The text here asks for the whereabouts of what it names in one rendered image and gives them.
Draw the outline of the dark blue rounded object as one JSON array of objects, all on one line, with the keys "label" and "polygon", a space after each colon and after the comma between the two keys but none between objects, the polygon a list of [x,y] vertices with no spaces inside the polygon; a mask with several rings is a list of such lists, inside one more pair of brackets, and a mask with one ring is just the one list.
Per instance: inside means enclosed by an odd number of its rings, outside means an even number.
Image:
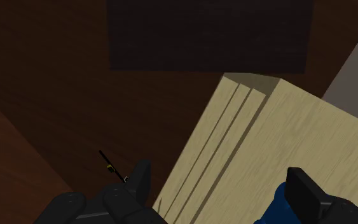
[{"label": "dark blue rounded object", "polygon": [[319,201],[303,185],[283,182],[264,214],[253,224],[302,224],[305,218],[318,217]]}]

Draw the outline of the light wooden chest of drawers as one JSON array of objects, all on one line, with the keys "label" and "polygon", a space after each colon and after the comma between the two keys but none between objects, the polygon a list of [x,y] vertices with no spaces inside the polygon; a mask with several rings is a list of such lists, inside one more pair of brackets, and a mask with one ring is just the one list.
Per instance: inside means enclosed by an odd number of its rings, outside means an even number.
[{"label": "light wooden chest of drawers", "polygon": [[153,207],[168,224],[254,224],[289,167],[358,206],[358,118],[280,78],[226,73]]}]

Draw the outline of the thin black pen yellow band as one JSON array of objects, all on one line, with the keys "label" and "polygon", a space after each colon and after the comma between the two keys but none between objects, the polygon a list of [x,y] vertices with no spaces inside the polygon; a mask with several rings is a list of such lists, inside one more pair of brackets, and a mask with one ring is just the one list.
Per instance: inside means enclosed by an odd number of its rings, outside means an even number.
[{"label": "thin black pen yellow band", "polygon": [[99,150],[100,155],[102,156],[102,158],[107,162],[107,169],[109,170],[110,173],[115,173],[117,175],[117,177],[123,182],[126,183],[129,179],[128,176],[123,177],[115,168],[115,166],[110,162],[110,160],[105,156],[105,154]]}]

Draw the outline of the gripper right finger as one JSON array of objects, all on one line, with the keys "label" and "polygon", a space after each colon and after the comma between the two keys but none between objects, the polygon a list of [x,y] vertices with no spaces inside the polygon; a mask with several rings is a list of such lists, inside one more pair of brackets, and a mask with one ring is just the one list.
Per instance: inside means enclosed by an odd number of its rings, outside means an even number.
[{"label": "gripper right finger", "polygon": [[328,195],[301,168],[287,169],[285,199],[301,224],[358,224],[358,207]]}]

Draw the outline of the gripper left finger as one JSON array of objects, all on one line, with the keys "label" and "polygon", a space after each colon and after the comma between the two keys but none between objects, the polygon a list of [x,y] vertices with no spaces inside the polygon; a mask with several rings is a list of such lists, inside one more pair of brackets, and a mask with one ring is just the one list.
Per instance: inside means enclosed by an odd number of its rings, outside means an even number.
[{"label": "gripper left finger", "polygon": [[146,207],[151,188],[151,162],[141,160],[125,183],[105,186],[96,197],[79,192],[56,196],[34,224],[167,224]]}]

